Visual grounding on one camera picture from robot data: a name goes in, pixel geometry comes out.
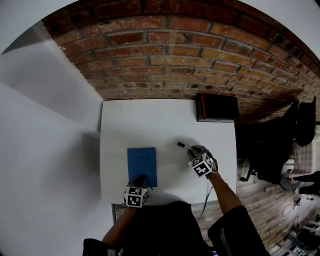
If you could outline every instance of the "desk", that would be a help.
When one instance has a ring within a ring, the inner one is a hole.
[[[205,201],[209,180],[188,167],[187,150],[203,145],[216,158],[219,173],[236,192],[237,156],[233,122],[197,122],[196,102],[189,99],[129,99],[104,101],[101,118],[100,180],[102,200],[122,204],[128,184],[128,148],[156,150],[157,184],[147,205],[176,200]],[[212,190],[208,201],[217,200]]]

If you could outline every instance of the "black shirt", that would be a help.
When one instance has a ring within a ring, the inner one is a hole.
[[[244,206],[228,211],[208,230],[218,256],[268,256]],[[177,201],[137,211],[122,241],[123,256],[212,256],[191,205]],[[116,255],[108,244],[85,239],[83,256]]]

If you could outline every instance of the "blue book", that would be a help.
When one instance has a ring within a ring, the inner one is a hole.
[[[129,181],[140,175],[146,175],[147,186],[157,187],[156,148],[128,148],[127,155]]]

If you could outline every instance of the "black and white marker cube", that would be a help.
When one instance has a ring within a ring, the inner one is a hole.
[[[148,189],[127,186],[125,190],[125,204],[129,207],[141,208],[148,199]]]
[[[203,153],[202,155],[189,162],[190,168],[195,171],[198,177],[202,177],[208,173],[211,173],[212,164],[213,160],[209,158],[206,153]]]

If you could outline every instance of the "sleeve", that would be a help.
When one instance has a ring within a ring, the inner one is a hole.
[[[244,206],[223,215],[209,228],[208,237],[219,256],[269,256]]]
[[[116,250],[110,245],[96,239],[85,239],[83,241],[82,256],[116,256]]]

